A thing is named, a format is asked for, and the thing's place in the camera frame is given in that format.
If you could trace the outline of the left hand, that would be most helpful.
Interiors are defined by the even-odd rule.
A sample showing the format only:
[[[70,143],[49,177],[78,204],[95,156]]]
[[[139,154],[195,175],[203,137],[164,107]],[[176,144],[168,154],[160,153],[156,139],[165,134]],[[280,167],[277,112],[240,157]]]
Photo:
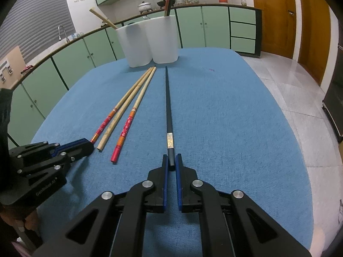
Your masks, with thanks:
[[[13,211],[1,209],[1,236],[11,235],[14,226],[24,227],[27,230],[37,231],[39,228],[39,217],[37,209],[33,210],[26,218],[21,218]]]

